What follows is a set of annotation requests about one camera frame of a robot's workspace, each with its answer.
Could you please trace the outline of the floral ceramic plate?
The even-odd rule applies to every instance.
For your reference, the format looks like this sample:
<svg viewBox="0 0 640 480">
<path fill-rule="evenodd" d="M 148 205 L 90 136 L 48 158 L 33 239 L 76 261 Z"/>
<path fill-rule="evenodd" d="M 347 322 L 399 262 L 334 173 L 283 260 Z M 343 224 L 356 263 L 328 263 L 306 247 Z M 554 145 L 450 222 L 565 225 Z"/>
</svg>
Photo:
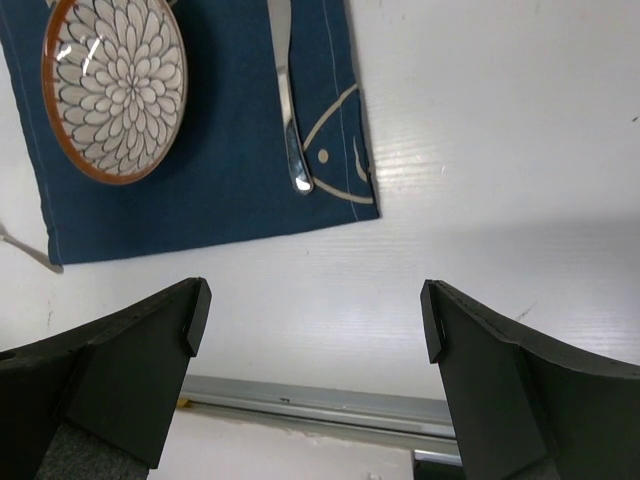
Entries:
<svg viewBox="0 0 640 480">
<path fill-rule="evenodd" d="M 166 1 L 57 1 L 41 84 L 48 119 L 71 163 L 126 185 L 166 157 L 185 113 L 188 68 Z"/>
</svg>

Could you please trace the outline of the blue whale placemat cloth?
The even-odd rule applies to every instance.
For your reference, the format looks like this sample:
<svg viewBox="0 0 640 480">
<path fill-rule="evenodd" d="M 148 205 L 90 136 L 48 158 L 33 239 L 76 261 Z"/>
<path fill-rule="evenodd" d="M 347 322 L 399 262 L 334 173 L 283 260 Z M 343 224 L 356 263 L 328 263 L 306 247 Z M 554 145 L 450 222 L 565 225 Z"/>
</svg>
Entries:
<svg viewBox="0 0 640 480">
<path fill-rule="evenodd" d="M 315 183 L 305 196 L 287 169 L 266 3 L 179 1 L 172 10 L 186 46 L 184 121 L 157 169 L 108 186 L 72 164 L 47 118 L 40 70 L 49 7 L 1 5 L 50 260 L 127 259 L 377 218 L 344 3 L 292 5 L 293 103 Z"/>
</svg>

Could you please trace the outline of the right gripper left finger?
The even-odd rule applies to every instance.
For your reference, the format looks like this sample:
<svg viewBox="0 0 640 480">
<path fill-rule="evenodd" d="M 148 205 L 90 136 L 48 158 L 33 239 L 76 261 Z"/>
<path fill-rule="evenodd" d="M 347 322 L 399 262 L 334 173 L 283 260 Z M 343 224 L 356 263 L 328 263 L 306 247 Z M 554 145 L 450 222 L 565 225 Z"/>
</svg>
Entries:
<svg viewBox="0 0 640 480">
<path fill-rule="evenodd" d="M 1 354 L 4 479 L 145 479 L 158 467 L 211 290 L 187 278 Z"/>
</svg>

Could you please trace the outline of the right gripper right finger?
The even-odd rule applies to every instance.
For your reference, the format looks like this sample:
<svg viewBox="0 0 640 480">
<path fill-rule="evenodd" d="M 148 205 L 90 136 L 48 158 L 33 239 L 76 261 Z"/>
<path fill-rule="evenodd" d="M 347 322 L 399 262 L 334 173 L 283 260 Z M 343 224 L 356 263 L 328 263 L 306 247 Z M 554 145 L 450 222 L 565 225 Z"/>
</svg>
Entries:
<svg viewBox="0 0 640 480">
<path fill-rule="evenodd" d="M 638 478 L 638 366 L 543 334 L 440 280 L 426 281 L 420 300 L 467 478 Z"/>
</svg>

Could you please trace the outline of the silver table knife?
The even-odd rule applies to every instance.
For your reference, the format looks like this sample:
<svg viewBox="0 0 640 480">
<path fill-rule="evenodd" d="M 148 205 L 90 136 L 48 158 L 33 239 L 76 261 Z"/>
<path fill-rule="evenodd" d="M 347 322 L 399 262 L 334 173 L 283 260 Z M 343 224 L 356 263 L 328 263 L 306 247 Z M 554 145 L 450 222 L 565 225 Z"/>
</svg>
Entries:
<svg viewBox="0 0 640 480">
<path fill-rule="evenodd" d="M 267 0 L 267 9 L 276 67 L 288 170 L 294 191 L 299 195 L 308 195 L 314 189 L 314 182 L 309 172 L 299 137 L 289 74 L 292 26 L 291 2 L 289 0 Z"/>
</svg>

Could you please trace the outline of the silver fork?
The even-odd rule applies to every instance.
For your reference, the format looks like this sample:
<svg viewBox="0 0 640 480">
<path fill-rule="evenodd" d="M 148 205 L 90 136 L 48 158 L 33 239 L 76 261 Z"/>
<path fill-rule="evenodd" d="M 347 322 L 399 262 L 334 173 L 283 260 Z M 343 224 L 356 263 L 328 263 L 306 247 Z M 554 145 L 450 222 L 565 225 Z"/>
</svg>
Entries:
<svg viewBox="0 0 640 480">
<path fill-rule="evenodd" d="M 5 242 L 13 247 L 15 247 L 16 249 L 20 250 L 21 252 L 23 252 L 24 254 L 26 254 L 27 256 L 29 256 L 31 259 L 33 259 L 34 261 L 36 261 L 37 263 L 39 263 L 40 265 L 42 265 L 44 268 L 46 268 L 47 270 L 55 273 L 55 274 L 63 274 L 64 273 L 64 268 L 60 265 L 54 265 L 48 258 L 48 256 L 43 253 L 40 252 L 34 248 L 32 248 L 31 246 L 25 244 L 24 242 L 21 242 L 20 240 L 16 239 L 13 235 L 11 235 L 7 229 L 4 227 L 4 225 L 1 225 L 1 241 Z"/>
</svg>

